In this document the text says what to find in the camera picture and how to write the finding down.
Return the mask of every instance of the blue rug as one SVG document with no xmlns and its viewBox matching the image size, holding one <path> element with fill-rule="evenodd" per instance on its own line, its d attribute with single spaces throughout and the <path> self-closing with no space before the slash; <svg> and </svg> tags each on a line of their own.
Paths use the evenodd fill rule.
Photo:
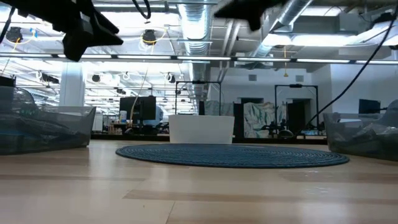
<svg viewBox="0 0 398 224">
<path fill-rule="evenodd" d="M 126 146 L 116 154 L 143 161 L 230 168 L 299 168 L 344 164 L 334 152 L 276 146 L 151 144 Z"/>
</svg>

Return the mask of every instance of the white column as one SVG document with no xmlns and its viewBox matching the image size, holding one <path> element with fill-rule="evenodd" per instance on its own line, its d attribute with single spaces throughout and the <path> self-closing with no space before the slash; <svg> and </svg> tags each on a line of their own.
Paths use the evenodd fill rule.
<svg viewBox="0 0 398 224">
<path fill-rule="evenodd" d="M 86 74 L 83 65 L 64 62 L 61 77 L 60 106 L 84 106 Z"/>
</svg>

